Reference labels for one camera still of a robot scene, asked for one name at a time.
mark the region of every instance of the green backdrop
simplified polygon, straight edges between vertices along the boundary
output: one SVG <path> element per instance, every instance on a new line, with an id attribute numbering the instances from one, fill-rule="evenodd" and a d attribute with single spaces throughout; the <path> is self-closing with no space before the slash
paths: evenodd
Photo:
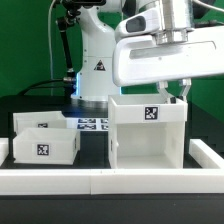
<path id="1" fill-rule="evenodd" d="M 47 18 L 50 0 L 1 0 L 0 1 L 0 96 L 14 95 L 27 86 L 50 79 Z M 224 1 L 217 0 L 216 6 L 224 8 Z M 52 16 L 52 46 L 55 78 L 65 75 L 66 66 L 62 43 L 54 23 L 64 15 L 58 7 Z M 118 14 L 100 14 L 100 19 L 116 27 L 120 21 Z M 217 19 L 224 22 L 224 14 L 209 11 L 203 20 Z M 80 27 L 68 30 L 74 68 L 82 66 L 82 42 Z M 169 91 L 179 93 L 177 82 L 169 83 Z M 154 93 L 155 85 L 123 88 L 123 93 Z M 49 94 L 35 90 L 29 94 Z M 197 78 L 192 80 L 189 100 L 224 122 L 224 76 Z"/>

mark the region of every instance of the small white box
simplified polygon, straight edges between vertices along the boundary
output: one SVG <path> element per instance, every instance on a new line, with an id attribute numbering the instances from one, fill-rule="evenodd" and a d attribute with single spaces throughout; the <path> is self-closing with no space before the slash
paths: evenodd
<path id="1" fill-rule="evenodd" d="M 183 168 L 187 103 L 159 94 L 109 97 L 111 168 Z"/>
<path id="2" fill-rule="evenodd" d="M 61 111 L 14 113 L 13 123 L 17 135 L 25 128 L 66 128 L 67 126 Z"/>
<path id="3" fill-rule="evenodd" d="M 74 129 L 27 128 L 13 139 L 15 163 L 73 164 L 79 149 Z"/>

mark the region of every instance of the tall white box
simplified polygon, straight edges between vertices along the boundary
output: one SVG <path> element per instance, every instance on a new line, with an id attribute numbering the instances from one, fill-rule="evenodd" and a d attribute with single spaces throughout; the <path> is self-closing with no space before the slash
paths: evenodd
<path id="1" fill-rule="evenodd" d="M 13 139 L 15 163 L 72 165 L 79 150 L 75 129 L 27 128 Z"/>
<path id="2" fill-rule="evenodd" d="M 183 168 L 187 103 L 159 94 L 109 97 L 111 168 Z"/>

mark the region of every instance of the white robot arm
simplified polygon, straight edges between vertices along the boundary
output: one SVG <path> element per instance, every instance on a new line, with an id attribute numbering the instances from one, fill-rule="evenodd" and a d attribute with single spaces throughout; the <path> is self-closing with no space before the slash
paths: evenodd
<path id="1" fill-rule="evenodd" d="M 223 26 L 194 30 L 191 0 L 148 2 L 145 12 L 121 22 L 116 29 L 118 43 L 113 58 L 116 85 L 224 73 Z"/>

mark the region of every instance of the yellow warning triangle sticker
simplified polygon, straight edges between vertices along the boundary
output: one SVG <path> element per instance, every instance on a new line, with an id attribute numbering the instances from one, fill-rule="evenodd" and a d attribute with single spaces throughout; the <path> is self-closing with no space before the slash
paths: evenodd
<path id="1" fill-rule="evenodd" d="M 95 71 L 106 71 L 103 62 L 100 60 L 96 67 L 94 68 Z"/>

